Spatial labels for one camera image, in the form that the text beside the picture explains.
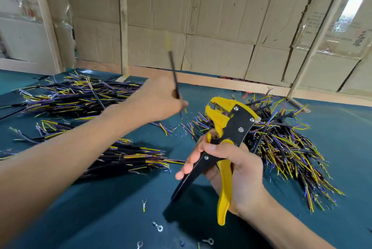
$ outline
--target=forearm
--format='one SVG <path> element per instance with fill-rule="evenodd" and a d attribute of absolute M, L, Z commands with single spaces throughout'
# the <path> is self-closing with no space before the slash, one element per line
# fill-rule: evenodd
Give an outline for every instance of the forearm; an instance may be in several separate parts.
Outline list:
<path fill-rule="evenodd" d="M 146 123 L 138 107 L 120 105 L 0 164 L 0 246 L 42 213 L 112 143 Z"/>
<path fill-rule="evenodd" d="M 266 192 L 258 211 L 244 218 L 277 249 L 334 249 Z"/>

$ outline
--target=workbench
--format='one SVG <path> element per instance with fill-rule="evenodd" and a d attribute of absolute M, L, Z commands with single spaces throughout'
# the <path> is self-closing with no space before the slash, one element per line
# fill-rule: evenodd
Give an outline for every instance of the workbench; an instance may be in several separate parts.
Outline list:
<path fill-rule="evenodd" d="M 104 78 L 118 77 L 111 73 L 90 73 Z M 63 74 L 66 73 L 55 76 L 57 81 L 62 79 Z M 145 79 L 130 77 L 128 80 L 143 82 Z M 232 94 L 235 94 L 239 100 L 245 94 L 183 83 L 180 84 L 180 93 L 190 104 L 188 113 L 183 112 L 183 120 L 177 114 L 162 123 L 175 126 L 181 121 L 190 121 L 197 112 L 204 112 L 205 105 L 214 96 L 232 98 Z M 17 103 L 21 100 L 22 97 L 15 92 L 0 95 L 0 103 Z M 309 104 L 312 111 L 300 115 L 300 119 L 311 126 L 310 130 L 301 131 L 301 134 L 308 137 L 330 162 L 328 171 L 334 179 L 332 183 L 346 197 L 335 195 L 338 206 L 325 211 L 316 208 L 314 213 L 310 213 L 297 182 L 283 181 L 275 173 L 270 174 L 270 180 L 269 173 L 265 172 L 264 185 L 279 203 L 338 249 L 370 249 L 372 110 L 362 106 L 299 101 Z M 11 109 L 0 110 L 0 115 L 11 112 Z M 1 120 L 0 149 L 20 152 L 29 148 L 30 143 L 13 141 L 17 134 L 9 127 L 36 136 L 35 123 L 41 119 L 33 115 L 13 115 Z M 185 160 L 193 150 L 195 141 L 190 134 L 185 135 L 181 130 L 175 134 L 177 136 L 165 136 L 162 129 L 147 124 L 129 133 L 126 138 L 140 146 L 166 150 L 169 158 Z M 225 226 L 217 224 L 218 196 L 203 176 L 177 203 L 170 204 L 170 197 L 178 185 L 174 174 L 180 167 L 171 165 L 172 174 L 155 170 L 149 175 L 128 174 L 74 184 L 8 248 L 134 249 L 139 241 L 143 242 L 142 249 L 196 249 L 198 242 L 202 249 L 271 248 L 258 232 L 233 214 L 227 214 Z M 143 199 L 147 199 L 145 213 L 142 211 Z M 162 232 L 153 226 L 154 221 L 163 226 Z M 201 242 L 208 238 L 214 239 L 213 246 Z"/>

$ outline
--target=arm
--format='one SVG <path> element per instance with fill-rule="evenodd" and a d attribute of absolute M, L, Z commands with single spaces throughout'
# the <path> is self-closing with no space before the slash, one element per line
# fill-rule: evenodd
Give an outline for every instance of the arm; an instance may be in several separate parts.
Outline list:
<path fill-rule="evenodd" d="M 214 145 L 207 143 L 204 136 L 188 158 L 188 162 L 176 174 L 176 179 L 182 179 L 184 174 L 192 170 L 193 163 L 199 159 L 203 151 L 216 157 L 227 158 L 234 163 L 233 198 L 229 211 L 250 223 L 275 248 L 334 249 L 266 191 L 262 183 L 262 160 L 250 153 L 244 144 L 240 148 L 229 143 Z M 207 171 L 206 176 L 219 194 L 221 174 L 218 168 L 212 167 Z"/>
<path fill-rule="evenodd" d="M 174 80 L 148 80 L 125 102 L 0 164 L 0 247 L 41 214 L 113 142 L 151 121 L 179 112 Z"/>

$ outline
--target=pile of cables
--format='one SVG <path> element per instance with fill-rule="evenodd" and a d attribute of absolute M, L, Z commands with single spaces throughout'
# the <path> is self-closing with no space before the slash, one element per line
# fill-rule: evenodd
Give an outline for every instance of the pile of cables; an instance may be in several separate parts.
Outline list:
<path fill-rule="evenodd" d="M 18 134 L 19 139 L 16 141 L 26 141 L 33 144 L 42 143 L 48 139 L 54 138 L 60 134 L 75 128 L 75 125 L 64 122 L 57 122 L 53 120 L 41 120 L 36 124 L 36 129 L 40 133 L 39 137 L 29 137 L 20 130 L 11 128 Z M 124 173 L 145 174 L 151 169 L 162 169 L 164 171 L 170 170 L 170 163 L 184 164 L 182 160 L 172 160 L 164 156 L 165 151 L 151 149 L 147 147 L 140 147 L 133 145 L 129 139 L 119 139 L 114 142 L 100 157 L 82 174 L 79 180 L 82 179 L 96 179 L 106 178 L 109 176 L 116 176 Z M 1 160 L 12 157 L 16 154 L 8 154 L 7 157 Z"/>
<path fill-rule="evenodd" d="M 0 109 L 20 107 L 0 117 L 0 120 L 19 112 L 35 113 L 36 117 L 62 113 L 79 117 L 100 114 L 109 105 L 126 100 L 142 86 L 133 82 L 104 82 L 77 71 L 69 73 L 61 83 L 46 81 L 50 84 L 17 89 L 24 101 L 11 105 L 0 104 Z M 42 89 L 42 93 L 31 94 L 29 91 L 34 89 Z"/>
<path fill-rule="evenodd" d="M 305 107 L 287 110 L 284 104 L 278 108 L 285 98 L 277 101 L 269 93 L 258 100 L 254 94 L 253 99 L 246 104 L 261 117 L 261 121 L 253 125 L 244 143 L 252 153 L 262 158 L 266 172 L 276 172 L 283 179 L 294 179 L 300 184 L 311 212 L 314 212 L 314 204 L 322 210 L 324 207 L 329 208 L 329 203 L 325 201 L 336 205 L 331 193 L 344 194 L 327 180 L 326 177 L 332 178 L 327 172 L 325 158 L 308 138 L 298 132 L 309 129 L 307 124 L 297 118 Z M 294 124 L 286 121 L 290 118 Z M 199 120 L 202 125 L 195 125 L 196 135 L 202 136 L 208 131 L 206 127 L 214 127 L 206 116 L 199 117 Z"/>

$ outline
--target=hand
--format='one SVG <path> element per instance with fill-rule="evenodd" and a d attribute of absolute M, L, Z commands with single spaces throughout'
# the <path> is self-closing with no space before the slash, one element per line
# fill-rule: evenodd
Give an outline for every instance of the hand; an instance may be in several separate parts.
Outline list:
<path fill-rule="evenodd" d="M 182 179 L 185 174 L 191 172 L 193 164 L 198 161 L 203 151 L 216 157 L 227 158 L 234 164 L 230 212 L 247 220 L 251 213 L 263 208 L 263 202 L 267 201 L 267 197 L 270 195 L 262 183 L 262 160 L 257 155 L 250 153 L 244 143 L 240 148 L 231 143 L 215 145 L 208 143 L 207 136 L 204 135 L 199 139 L 181 171 L 176 173 L 176 179 Z M 205 176 L 219 195 L 221 193 L 221 173 L 217 166 L 210 168 Z"/>
<path fill-rule="evenodd" d="M 141 110 L 147 122 L 164 120 L 189 105 L 180 96 L 176 98 L 176 84 L 169 76 L 148 79 L 123 104 L 134 104 Z"/>

